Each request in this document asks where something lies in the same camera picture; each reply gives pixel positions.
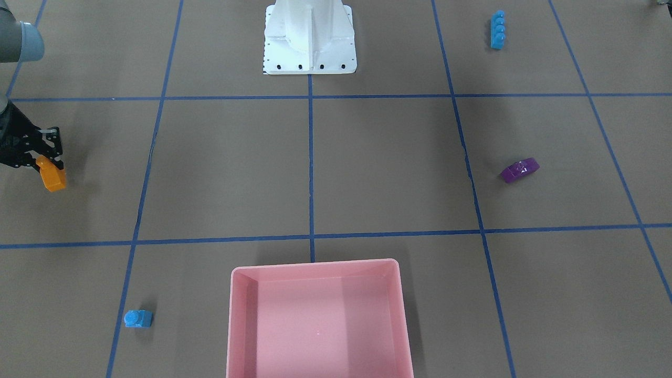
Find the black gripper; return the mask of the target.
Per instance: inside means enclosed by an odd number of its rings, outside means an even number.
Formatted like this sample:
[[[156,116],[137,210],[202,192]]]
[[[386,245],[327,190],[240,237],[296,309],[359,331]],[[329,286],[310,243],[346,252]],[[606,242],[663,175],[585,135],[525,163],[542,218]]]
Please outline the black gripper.
[[[59,170],[65,169],[61,159],[60,128],[41,129],[14,103],[8,103],[1,115],[1,163],[12,168],[25,166],[39,171],[31,152],[48,158]]]

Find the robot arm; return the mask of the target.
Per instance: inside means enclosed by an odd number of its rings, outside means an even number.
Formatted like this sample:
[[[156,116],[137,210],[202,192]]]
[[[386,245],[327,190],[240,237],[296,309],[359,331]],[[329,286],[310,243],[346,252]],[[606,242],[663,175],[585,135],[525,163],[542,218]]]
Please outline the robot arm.
[[[20,21],[1,2],[1,62],[39,61],[44,55],[40,31],[31,23]],[[64,170],[59,127],[41,129],[14,105],[7,95],[1,98],[1,163],[12,168],[32,167],[40,171],[32,153],[47,158]]]

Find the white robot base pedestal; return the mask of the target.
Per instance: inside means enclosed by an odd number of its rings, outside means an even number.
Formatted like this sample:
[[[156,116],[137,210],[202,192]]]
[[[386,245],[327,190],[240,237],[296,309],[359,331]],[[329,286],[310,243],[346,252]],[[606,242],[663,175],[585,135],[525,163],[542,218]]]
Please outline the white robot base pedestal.
[[[356,72],[353,11],[341,1],[276,1],[266,8],[265,75]]]

